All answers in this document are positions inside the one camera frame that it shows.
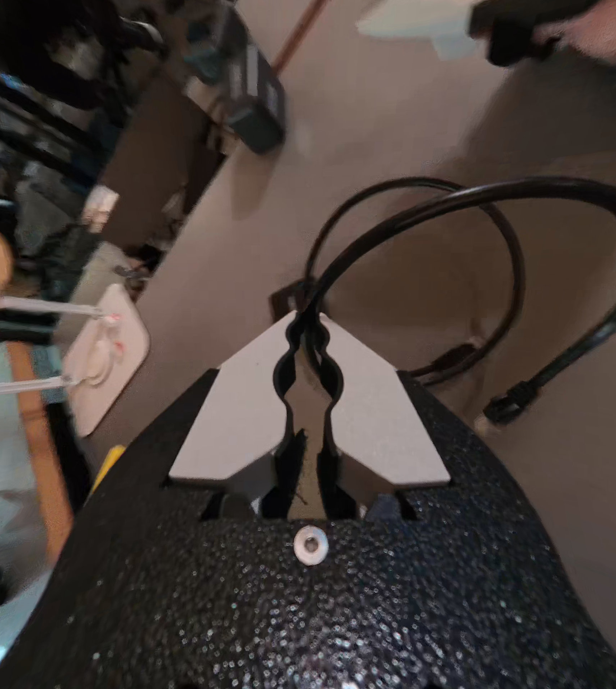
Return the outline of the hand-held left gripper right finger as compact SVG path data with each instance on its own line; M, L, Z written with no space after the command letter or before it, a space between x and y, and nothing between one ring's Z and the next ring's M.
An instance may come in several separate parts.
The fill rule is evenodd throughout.
M326 315L326 363L337 366L328 447L340 488L445 486L444 466L398 371Z

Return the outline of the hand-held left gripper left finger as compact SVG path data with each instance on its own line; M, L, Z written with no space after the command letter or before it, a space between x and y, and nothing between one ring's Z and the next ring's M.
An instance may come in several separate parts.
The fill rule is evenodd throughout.
M183 442L169 478L191 485L274 485L275 453L292 435L274 371L288 353L297 311L224 361Z

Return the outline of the person's right hand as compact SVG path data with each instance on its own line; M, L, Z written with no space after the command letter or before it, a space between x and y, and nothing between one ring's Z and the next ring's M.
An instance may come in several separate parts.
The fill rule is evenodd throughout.
M541 25L533 37L537 43L557 38L585 57L616 66L616 1L599 1L573 19Z

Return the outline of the white plastic plate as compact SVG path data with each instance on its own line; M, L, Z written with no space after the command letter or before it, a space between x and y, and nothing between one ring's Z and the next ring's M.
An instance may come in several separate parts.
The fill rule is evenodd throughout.
M149 334L126 288L110 285L62 357L75 432L92 434L149 352Z

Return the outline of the yellow plastic piece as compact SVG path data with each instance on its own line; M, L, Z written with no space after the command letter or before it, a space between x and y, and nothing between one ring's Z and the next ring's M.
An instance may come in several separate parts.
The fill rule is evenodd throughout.
M108 472L112 469L112 467L116 464L117 461L121 458L123 453L126 450L126 446L123 444L118 444L113 446L108 453L106 454L105 460L103 461L102 465L100 466L100 469L97 473L97 476L94 480L94 483L91 487L90 490L90 495L93 495L97 489L97 487L100 485L100 483L104 480L104 478L107 476Z

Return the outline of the grey portable power station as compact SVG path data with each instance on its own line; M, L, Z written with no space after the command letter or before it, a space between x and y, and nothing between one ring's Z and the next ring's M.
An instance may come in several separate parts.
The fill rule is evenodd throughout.
M232 1L216 1L189 24L184 62L207 87L218 88L220 123L254 154L285 141L286 95Z

